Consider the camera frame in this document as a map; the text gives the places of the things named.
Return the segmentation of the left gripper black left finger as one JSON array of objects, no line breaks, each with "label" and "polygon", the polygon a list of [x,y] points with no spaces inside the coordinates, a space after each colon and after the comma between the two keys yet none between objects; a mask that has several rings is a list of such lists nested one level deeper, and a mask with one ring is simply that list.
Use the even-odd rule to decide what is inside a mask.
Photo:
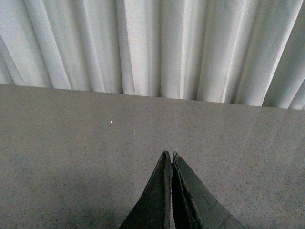
[{"label": "left gripper black left finger", "polygon": [[172,165],[169,152],[163,151],[154,171],[121,229],[168,229],[171,215]]}]

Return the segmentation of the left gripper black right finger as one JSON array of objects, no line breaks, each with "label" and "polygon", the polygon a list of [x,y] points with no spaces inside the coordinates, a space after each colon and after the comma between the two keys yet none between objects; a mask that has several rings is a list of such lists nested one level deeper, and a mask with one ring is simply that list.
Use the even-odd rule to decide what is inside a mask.
[{"label": "left gripper black right finger", "polygon": [[177,229],[244,228],[176,151],[172,169],[173,218]]}]

